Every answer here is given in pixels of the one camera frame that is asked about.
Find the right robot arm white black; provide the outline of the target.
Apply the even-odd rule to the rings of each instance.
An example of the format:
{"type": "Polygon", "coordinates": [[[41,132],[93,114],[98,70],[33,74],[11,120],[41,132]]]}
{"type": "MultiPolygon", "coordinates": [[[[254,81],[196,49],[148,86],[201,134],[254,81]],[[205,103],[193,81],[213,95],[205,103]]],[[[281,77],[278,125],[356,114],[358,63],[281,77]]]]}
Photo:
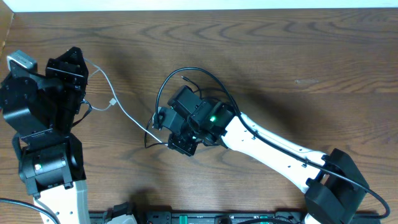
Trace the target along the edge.
{"type": "Polygon", "coordinates": [[[352,158],[334,149],[314,151],[256,124],[231,103],[200,98],[184,85],[158,109],[170,130],[169,148],[194,155],[199,143],[241,152],[289,179],[304,194],[305,223],[353,223],[368,183],[352,158]]]}

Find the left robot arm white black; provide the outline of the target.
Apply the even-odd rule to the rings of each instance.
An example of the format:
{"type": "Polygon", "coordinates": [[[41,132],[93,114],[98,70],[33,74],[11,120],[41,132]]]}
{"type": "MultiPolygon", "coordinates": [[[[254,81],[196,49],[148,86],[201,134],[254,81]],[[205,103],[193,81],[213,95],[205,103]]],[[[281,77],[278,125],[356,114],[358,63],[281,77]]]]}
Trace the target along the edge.
{"type": "Polygon", "coordinates": [[[44,223],[89,223],[82,143],[71,132],[85,103],[88,69],[83,52],[72,47],[37,62],[17,50],[7,56],[1,82],[1,111],[16,131],[12,146],[19,177],[44,223]]]}

